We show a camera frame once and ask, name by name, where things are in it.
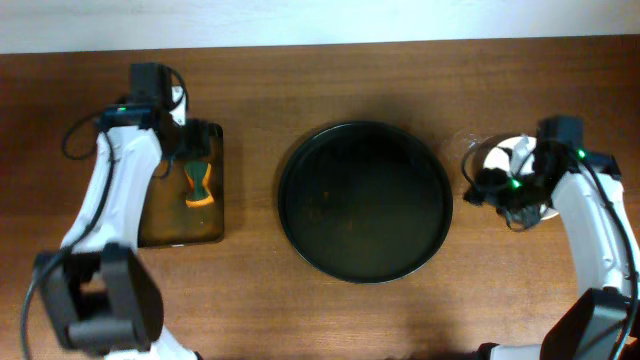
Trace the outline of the white plate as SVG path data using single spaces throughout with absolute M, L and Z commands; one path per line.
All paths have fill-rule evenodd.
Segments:
M 497 145 L 490 148 L 487 155 L 482 160 L 482 169 L 500 169 L 504 170 L 511 174 L 509 169 L 509 157 L 510 153 L 507 153 L 506 150 L 510 150 L 507 147 L 508 140 L 517 136 L 508 136 L 506 139 L 498 140 Z M 542 205 L 540 208 L 541 221 L 546 221 L 551 218 L 556 217 L 559 213 L 546 205 Z

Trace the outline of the orange green sponge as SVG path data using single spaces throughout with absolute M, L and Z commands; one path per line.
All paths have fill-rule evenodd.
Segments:
M 208 162 L 190 161 L 184 166 L 190 188 L 185 203 L 189 208 L 212 205 L 215 200 L 209 187 L 212 166 Z

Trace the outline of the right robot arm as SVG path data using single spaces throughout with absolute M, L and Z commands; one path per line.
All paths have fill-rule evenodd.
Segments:
M 578 290 L 576 303 L 541 343 L 481 345 L 476 359 L 636 359 L 639 356 L 639 246 L 624 206 L 614 156 L 584 146 L 584 123 L 539 122 L 533 136 L 499 135 L 470 147 L 481 158 L 466 202 L 495 208 L 514 232 L 561 219 Z

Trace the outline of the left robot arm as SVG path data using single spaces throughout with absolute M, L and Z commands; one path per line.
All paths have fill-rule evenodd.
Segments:
M 185 161 L 188 207 L 211 205 L 205 162 L 210 130 L 189 120 L 181 75 L 160 63 L 133 64 L 130 92 L 97 114 L 95 167 L 80 211 L 56 252 L 41 252 L 22 305 L 23 355 L 31 356 L 28 315 L 39 296 L 59 345 L 103 359 L 197 359 L 164 324 L 161 293 L 137 256 L 149 184 L 162 161 Z

